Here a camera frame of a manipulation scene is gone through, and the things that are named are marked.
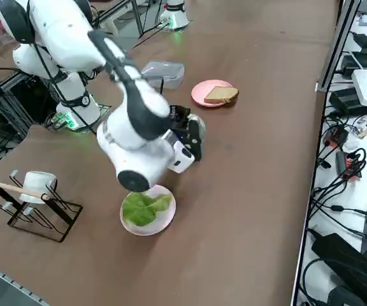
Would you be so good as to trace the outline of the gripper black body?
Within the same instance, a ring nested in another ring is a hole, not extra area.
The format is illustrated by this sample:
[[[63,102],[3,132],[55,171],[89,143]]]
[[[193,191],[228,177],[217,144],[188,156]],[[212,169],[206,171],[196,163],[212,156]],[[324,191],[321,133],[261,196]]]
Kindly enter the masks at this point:
[[[171,121],[170,129],[183,131],[187,128],[191,109],[180,105],[171,105],[169,119]]]

